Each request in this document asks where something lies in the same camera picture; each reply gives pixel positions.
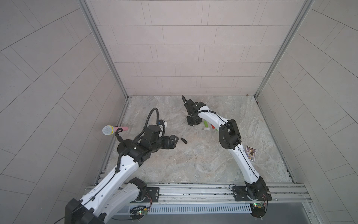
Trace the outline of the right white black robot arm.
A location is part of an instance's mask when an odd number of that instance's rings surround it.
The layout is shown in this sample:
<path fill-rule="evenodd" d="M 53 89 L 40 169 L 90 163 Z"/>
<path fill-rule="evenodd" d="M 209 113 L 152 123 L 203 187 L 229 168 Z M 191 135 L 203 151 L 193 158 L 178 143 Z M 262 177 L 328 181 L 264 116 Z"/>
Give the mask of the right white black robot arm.
<path fill-rule="evenodd" d="M 247 157 L 236 121 L 218 115 L 202 102 L 181 97 L 188 113 L 188 125 L 194 126 L 207 121 L 219 131 L 220 145 L 234 157 L 244 177 L 246 188 L 239 190 L 239 193 L 252 201 L 271 201 L 268 186 Z"/>

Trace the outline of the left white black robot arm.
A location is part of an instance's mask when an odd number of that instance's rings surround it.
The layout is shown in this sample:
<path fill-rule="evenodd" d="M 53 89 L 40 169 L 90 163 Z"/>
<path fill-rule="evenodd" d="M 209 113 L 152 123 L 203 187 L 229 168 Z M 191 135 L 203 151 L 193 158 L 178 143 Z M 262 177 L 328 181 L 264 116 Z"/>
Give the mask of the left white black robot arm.
<path fill-rule="evenodd" d="M 66 224 L 106 224 L 116 213 L 133 201 L 142 201 L 146 183 L 134 178 L 122 189 L 122 184 L 160 149 L 174 149 L 179 138 L 165 136 L 166 124 L 156 118 L 154 125 L 146 119 L 143 130 L 134 140 L 123 140 L 116 131 L 119 154 L 116 167 L 80 200 L 71 199 L 61 219 Z"/>

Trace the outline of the pink yellow toy microphone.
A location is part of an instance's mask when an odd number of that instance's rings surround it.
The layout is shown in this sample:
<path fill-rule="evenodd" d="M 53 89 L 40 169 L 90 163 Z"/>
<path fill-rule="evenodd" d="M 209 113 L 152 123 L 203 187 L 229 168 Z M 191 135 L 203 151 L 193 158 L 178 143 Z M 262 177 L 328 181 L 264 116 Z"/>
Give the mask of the pink yellow toy microphone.
<path fill-rule="evenodd" d="M 104 135 L 112 135 L 114 133 L 120 133 L 120 132 L 123 132 L 123 131 L 128 131 L 129 128 L 128 127 L 114 127 L 114 126 L 111 126 L 111 125 L 107 125 L 105 127 L 102 128 L 102 133 Z"/>

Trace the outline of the playing card box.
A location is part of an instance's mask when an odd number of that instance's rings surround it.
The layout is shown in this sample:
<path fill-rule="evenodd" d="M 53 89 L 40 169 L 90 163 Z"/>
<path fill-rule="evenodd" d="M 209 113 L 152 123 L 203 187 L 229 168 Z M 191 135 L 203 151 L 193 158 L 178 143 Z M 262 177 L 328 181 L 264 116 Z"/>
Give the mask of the playing card box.
<path fill-rule="evenodd" d="M 247 146 L 246 147 L 246 155 L 250 161 L 255 161 L 256 149 Z"/>

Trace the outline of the left circuit board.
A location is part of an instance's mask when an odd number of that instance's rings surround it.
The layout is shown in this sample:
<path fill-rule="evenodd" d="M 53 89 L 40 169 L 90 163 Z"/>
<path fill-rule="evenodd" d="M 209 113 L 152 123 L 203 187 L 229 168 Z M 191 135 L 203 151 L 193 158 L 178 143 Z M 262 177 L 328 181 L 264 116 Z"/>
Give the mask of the left circuit board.
<path fill-rule="evenodd" d="M 140 206 L 136 206 L 134 208 L 132 208 L 130 210 L 130 217 L 135 220 L 135 219 L 141 219 L 143 216 L 147 215 L 149 211 L 149 207 L 140 205 Z"/>

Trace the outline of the circuit board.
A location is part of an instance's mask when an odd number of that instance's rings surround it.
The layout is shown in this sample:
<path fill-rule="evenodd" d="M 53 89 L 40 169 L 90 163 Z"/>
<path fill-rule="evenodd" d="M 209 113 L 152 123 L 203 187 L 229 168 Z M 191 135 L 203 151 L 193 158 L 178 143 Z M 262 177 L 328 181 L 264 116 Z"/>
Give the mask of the circuit board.
<path fill-rule="evenodd" d="M 149 207 L 140 205 L 140 206 L 136 206 L 134 208 L 132 208 L 130 210 L 130 217 L 135 220 L 135 219 L 141 219 L 143 216 L 147 215 L 149 211 Z"/>
<path fill-rule="evenodd" d="M 251 216 L 255 218 L 263 218 L 267 211 L 266 203 L 260 202 L 260 203 L 251 203 Z"/>

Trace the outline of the white ventilation grille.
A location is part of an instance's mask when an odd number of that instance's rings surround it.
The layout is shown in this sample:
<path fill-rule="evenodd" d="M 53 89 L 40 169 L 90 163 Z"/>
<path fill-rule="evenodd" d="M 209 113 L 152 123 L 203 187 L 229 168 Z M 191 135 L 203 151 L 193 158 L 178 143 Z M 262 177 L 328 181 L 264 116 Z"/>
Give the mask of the white ventilation grille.
<path fill-rule="evenodd" d="M 240 214 L 252 213 L 250 204 L 155 204 L 148 211 L 148 215 L 169 214 Z"/>

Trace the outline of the right circuit board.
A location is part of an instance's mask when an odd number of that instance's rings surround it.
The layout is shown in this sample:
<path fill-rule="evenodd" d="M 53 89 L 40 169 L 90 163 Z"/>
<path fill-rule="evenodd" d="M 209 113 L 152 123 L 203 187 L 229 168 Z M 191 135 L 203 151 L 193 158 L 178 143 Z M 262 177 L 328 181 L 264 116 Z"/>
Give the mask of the right circuit board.
<path fill-rule="evenodd" d="M 260 202 L 260 203 L 251 203 L 251 216 L 255 218 L 263 218 L 267 211 L 266 203 Z"/>

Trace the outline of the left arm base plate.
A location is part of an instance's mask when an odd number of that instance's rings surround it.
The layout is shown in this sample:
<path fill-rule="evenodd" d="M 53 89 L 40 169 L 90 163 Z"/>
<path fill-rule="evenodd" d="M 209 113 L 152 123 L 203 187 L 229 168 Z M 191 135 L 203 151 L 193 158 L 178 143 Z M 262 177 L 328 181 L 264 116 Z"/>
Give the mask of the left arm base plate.
<path fill-rule="evenodd" d="M 139 195 L 134 200 L 136 203 L 157 203 L 159 198 L 159 187 L 147 187 L 145 190 L 141 189 Z"/>

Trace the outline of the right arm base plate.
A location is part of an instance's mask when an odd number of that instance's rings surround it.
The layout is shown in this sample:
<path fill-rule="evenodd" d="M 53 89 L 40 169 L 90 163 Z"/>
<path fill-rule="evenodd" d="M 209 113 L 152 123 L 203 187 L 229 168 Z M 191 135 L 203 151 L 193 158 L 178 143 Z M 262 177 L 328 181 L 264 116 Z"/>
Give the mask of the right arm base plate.
<path fill-rule="evenodd" d="M 229 189 L 232 191 L 235 201 L 272 201 L 272 195 L 268 186 L 257 196 L 249 196 L 249 193 L 246 191 L 246 186 L 229 186 Z"/>

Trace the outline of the aluminium rail frame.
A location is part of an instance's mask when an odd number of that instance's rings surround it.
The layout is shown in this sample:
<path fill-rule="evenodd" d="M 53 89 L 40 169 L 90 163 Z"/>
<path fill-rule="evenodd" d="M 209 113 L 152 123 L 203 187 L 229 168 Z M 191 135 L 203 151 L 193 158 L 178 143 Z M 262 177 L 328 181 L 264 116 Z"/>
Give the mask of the aluminium rail frame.
<path fill-rule="evenodd" d="M 246 186 L 243 183 L 205 183 L 205 184 L 145 184 L 140 179 L 129 181 L 114 191 L 109 199 L 125 199 L 125 205 L 135 204 L 134 200 L 141 189 L 159 187 L 159 198 L 153 204 L 224 204 L 224 203 L 310 203 L 312 201 L 304 184 L 269 183 L 267 184 L 272 201 L 239 201 L 236 202 L 229 186 Z"/>

